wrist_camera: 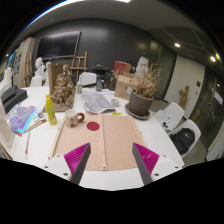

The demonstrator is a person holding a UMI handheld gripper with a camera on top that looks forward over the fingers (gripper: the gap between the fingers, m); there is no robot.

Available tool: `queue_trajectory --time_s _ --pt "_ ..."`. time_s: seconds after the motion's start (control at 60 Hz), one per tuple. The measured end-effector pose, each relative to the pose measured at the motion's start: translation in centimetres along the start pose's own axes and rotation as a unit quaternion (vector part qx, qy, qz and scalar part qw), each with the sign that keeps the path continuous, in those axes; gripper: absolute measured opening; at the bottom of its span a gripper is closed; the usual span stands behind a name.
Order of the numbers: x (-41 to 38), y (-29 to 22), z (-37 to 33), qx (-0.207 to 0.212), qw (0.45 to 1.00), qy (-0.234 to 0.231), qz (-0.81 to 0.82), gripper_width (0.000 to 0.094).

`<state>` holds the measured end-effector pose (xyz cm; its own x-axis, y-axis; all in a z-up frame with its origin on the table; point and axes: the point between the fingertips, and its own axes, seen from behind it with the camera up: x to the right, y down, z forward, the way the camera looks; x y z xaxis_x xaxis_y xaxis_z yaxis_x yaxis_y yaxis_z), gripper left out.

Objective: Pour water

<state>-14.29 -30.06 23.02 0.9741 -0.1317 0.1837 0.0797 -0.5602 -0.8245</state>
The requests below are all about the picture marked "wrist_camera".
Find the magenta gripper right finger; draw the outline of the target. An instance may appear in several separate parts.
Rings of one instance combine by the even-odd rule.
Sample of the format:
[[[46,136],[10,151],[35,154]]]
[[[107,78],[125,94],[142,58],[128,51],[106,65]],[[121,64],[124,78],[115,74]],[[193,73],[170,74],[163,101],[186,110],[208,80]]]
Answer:
[[[143,184],[148,185],[152,183],[152,171],[158,162],[159,155],[137,143],[133,144],[132,153],[139,169]]]

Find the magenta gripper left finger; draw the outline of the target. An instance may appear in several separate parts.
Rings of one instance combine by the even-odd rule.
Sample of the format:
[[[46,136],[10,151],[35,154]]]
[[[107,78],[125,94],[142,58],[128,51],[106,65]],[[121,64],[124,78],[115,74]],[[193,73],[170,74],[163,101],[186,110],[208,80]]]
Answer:
[[[86,143],[64,155],[65,161],[72,173],[72,183],[76,185],[80,183],[90,154],[91,145]]]

